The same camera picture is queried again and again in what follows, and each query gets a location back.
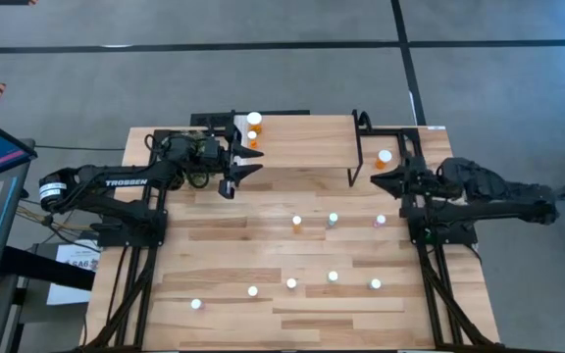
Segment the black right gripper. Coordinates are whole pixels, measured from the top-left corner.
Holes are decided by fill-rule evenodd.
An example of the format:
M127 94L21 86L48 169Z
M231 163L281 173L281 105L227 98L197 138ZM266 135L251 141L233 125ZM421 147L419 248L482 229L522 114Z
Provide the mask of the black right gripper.
M404 167L397 166L389 172L372 175L370 180L393 197L401 197L404 190L406 194L440 197L436 175L428 169L423 157L407 157Z

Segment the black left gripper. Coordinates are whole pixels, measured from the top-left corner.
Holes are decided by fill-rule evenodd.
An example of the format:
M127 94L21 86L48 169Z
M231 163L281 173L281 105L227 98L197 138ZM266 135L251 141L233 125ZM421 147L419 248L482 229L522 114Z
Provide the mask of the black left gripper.
M249 175L261 170L261 164L238 165L234 159L249 159L262 157L263 152L244 147L239 142L239 129L235 125L228 125L224 132L226 147L219 146L217 160L213 165L212 173L222 175L223 178L230 179L235 185Z

